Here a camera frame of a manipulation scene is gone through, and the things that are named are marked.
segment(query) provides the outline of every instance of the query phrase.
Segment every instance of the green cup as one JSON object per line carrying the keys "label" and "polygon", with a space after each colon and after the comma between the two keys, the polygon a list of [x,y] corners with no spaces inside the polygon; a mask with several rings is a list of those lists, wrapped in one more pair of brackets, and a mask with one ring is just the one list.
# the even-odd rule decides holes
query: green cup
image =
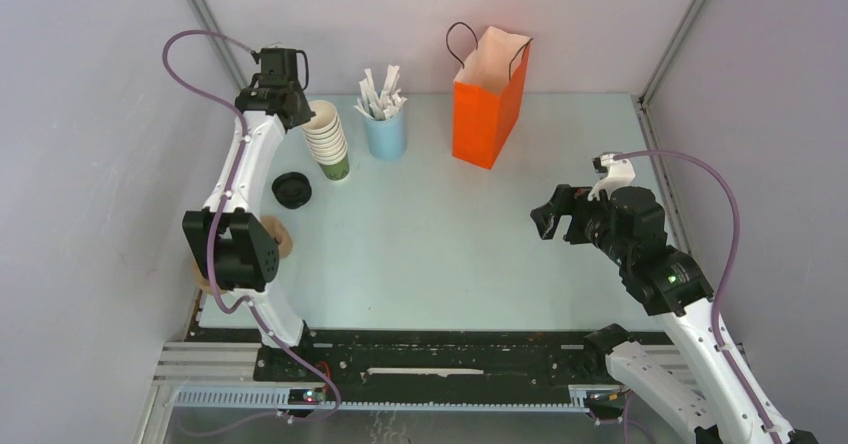
{"label": "green cup", "polygon": [[321,164],[321,170],[324,171],[324,175],[327,176],[327,179],[331,181],[341,181],[348,174],[350,174],[350,161],[347,159],[347,153],[345,153],[345,157],[335,163],[335,164]]}

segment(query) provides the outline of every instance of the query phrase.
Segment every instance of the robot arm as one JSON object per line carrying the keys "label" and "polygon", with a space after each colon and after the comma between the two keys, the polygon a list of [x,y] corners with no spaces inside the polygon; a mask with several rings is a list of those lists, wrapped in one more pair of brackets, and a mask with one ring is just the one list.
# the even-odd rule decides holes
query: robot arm
{"label": "robot arm", "polygon": [[[619,266],[625,289],[679,349],[706,400],[652,363],[617,325],[588,336],[588,347],[603,356],[613,378],[638,392],[686,442],[772,444],[775,436],[781,443],[816,442],[783,418],[732,346],[743,374],[766,403],[774,427],[765,427],[713,336],[712,288],[691,256],[666,244],[665,211],[653,193],[628,186],[632,167],[611,157],[596,159],[596,169],[608,176],[594,189],[557,186],[551,200],[531,217],[539,236],[551,239],[559,218],[571,216],[564,240],[591,243]],[[721,326],[725,341],[733,342],[723,321]]]}
{"label": "robot arm", "polygon": [[[298,54],[306,61],[306,54],[294,49],[266,48],[254,54],[261,72],[235,101],[247,128],[236,119],[230,151],[212,194],[201,210],[187,211],[183,217],[183,232],[200,272],[208,279],[206,242],[222,194],[226,197],[218,229],[212,231],[217,236],[216,280],[221,289],[237,297],[249,296],[248,305],[289,346],[300,342],[303,320],[289,305],[284,290],[271,283],[277,274],[279,251],[254,214],[259,211],[271,160],[285,133],[314,115],[298,81]],[[233,168],[236,173],[228,182]],[[277,347],[264,332],[262,338],[266,345]]]}

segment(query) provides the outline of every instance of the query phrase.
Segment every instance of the light blue tabletop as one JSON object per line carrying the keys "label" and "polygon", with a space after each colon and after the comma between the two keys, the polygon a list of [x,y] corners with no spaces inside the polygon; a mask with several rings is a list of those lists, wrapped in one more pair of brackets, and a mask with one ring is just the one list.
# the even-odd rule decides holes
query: light blue tabletop
{"label": "light blue tabletop", "polygon": [[[630,96],[525,95],[492,170],[451,156],[450,95],[409,96],[409,148],[397,162],[369,154],[354,96],[327,99],[339,110],[350,175],[328,181],[296,129],[274,157],[262,203],[262,215],[279,217],[294,241],[274,285],[286,288],[310,327],[521,331],[617,322],[659,329],[600,251],[561,240],[567,218],[551,241],[539,239],[530,219],[557,184],[594,185],[593,157],[645,149]],[[650,161],[634,167],[634,185],[659,199]],[[305,174],[313,188],[297,210],[270,191],[289,171]],[[211,299],[200,325],[255,326],[245,309],[226,316]]]}

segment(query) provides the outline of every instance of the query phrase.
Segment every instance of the orange paper bag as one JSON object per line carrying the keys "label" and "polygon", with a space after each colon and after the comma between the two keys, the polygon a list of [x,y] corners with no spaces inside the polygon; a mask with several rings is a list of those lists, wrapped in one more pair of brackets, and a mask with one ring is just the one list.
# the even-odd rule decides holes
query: orange paper bag
{"label": "orange paper bag", "polygon": [[[465,61],[447,42],[457,25],[467,27],[476,43]],[[464,22],[448,29],[448,52],[462,65],[453,80],[454,157],[486,169],[495,165],[521,111],[532,40],[496,27],[486,29],[478,40]]]}

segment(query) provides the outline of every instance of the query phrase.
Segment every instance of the brown cardboard object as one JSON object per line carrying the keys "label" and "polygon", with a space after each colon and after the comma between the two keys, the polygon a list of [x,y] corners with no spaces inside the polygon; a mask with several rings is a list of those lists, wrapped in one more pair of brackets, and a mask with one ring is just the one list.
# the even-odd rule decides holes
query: brown cardboard object
{"label": "brown cardboard object", "polygon": [[[292,247],[294,243],[291,240],[291,235],[289,235],[289,231],[286,229],[286,226],[280,222],[274,216],[262,216],[259,218],[259,222],[262,223],[262,227],[268,231],[268,234],[274,239],[277,243],[277,250],[280,252],[280,259],[285,259],[291,254]],[[197,262],[192,259],[191,260],[191,274],[194,276],[194,282],[197,283],[197,287],[200,288],[201,291],[211,294],[212,286],[209,284],[209,281],[203,277],[203,274],[200,273],[200,269],[197,267]],[[221,294],[226,294],[227,291],[222,290]]]}

